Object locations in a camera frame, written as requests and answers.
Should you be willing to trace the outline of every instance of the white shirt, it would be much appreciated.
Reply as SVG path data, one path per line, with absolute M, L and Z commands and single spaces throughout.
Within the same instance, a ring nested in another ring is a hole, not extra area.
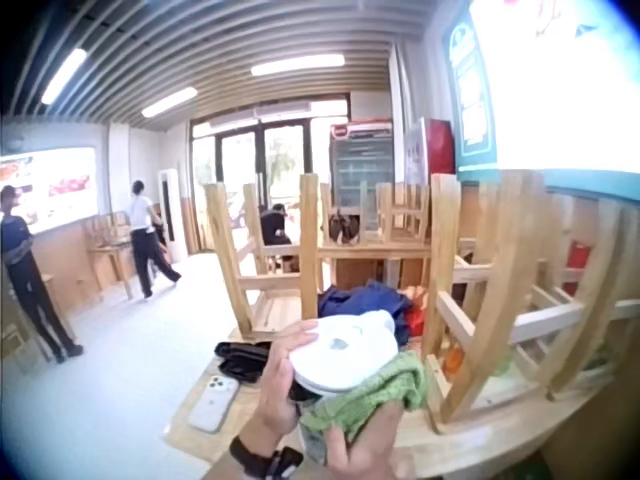
M 153 232 L 151 216 L 148 210 L 152 205 L 151 200 L 142 195 L 136 195 L 133 198 L 128 212 L 131 231 L 146 229 L 148 232 Z

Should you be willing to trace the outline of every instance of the smartwatch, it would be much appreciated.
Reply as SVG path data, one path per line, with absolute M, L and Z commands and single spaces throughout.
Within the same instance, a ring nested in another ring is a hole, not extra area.
M 291 477 L 302 464 L 304 457 L 293 448 L 284 447 L 271 457 L 261 457 L 247 450 L 239 437 L 235 437 L 229 445 L 229 453 L 244 468 L 245 475 L 250 478 L 280 480 Z

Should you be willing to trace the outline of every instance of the white smartphone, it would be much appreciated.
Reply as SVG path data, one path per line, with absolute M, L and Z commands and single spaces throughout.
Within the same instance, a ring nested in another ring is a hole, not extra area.
M 224 375 L 214 375 L 189 414 L 189 425 L 203 432 L 216 433 L 227 416 L 240 383 Z

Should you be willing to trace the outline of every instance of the floor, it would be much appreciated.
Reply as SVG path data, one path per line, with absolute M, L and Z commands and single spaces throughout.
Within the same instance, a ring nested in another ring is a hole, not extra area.
M 13 356 L 2 362 L 2 441 L 24 478 L 195 480 L 206 472 L 162 434 L 235 320 L 215 255 L 176 269 L 178 285 L 160 276 L 148 302 L 134 279 L 134 300 L 114 287 L 75 315 L 83 356 L 62 365 L 40 359 L 26 373 Z

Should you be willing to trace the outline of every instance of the display screen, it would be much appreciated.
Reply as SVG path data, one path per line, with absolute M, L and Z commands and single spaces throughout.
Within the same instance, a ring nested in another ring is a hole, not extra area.
M 640 42 L 609 2 L 475 0 L 443 40 L 460 173 L 640 196 Z
M 0 188 L 5 185 L 16 188 L 18 205 L 12 214 L 24 218 L 31 233 L 98 213 L 93 148 L 0 157 Z

